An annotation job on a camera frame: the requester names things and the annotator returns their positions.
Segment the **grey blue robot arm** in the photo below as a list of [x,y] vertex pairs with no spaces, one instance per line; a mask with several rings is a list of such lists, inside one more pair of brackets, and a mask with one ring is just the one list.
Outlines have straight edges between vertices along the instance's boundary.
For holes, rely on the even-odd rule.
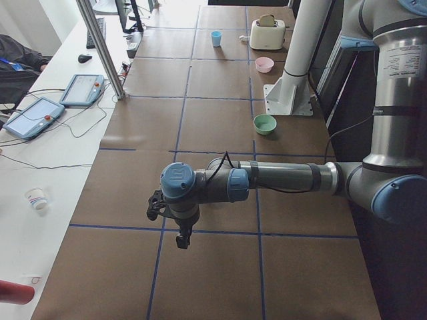
[[341,46],[379,51],[370,154],[361,162],[324,165],[232,161],[227,155],[201,170],[172,163],[161,173],[147,217],[173,219],[180,249],[189,246],[200,204],[244,201],[259,187],[327,191],[391,223],[426,222],[426,179],[416,155],[426,89],[426,2],[346,1]]

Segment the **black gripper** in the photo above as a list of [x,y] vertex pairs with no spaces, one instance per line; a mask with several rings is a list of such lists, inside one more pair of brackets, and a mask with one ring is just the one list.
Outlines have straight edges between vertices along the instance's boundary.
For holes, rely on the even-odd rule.
[[181,218],[177,213],[172,213],[175,223],[179,226],[179,233],[175,240],[179,249],[187,249],[190,245],[190,233],[192,233],[193,226],[199,220],[199,210],[197,210],[191,217]]

